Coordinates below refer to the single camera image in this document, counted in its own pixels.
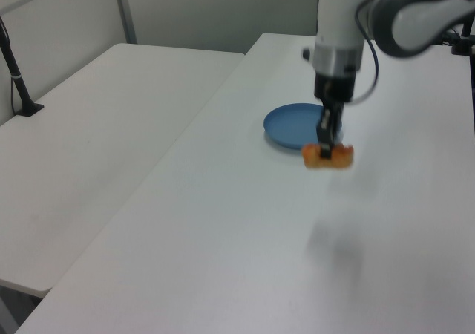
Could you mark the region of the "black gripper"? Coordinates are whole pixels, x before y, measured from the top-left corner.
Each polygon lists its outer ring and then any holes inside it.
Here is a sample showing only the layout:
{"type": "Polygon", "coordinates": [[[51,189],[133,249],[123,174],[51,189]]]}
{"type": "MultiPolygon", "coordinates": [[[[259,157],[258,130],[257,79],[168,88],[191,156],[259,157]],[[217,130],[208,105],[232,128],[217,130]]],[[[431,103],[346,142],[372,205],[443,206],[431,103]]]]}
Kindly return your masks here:
{"type": "Polygon", "coordinates": [[[333,101],[331,110],[323,107],[317,125],[317,138],[321,147],[321,157],[330,159],[333,143],[341,142],[342,114],[344,105],[353,98],[356,75],[339,77],[315,73],[314,96],[322,102],[333,101]]]}

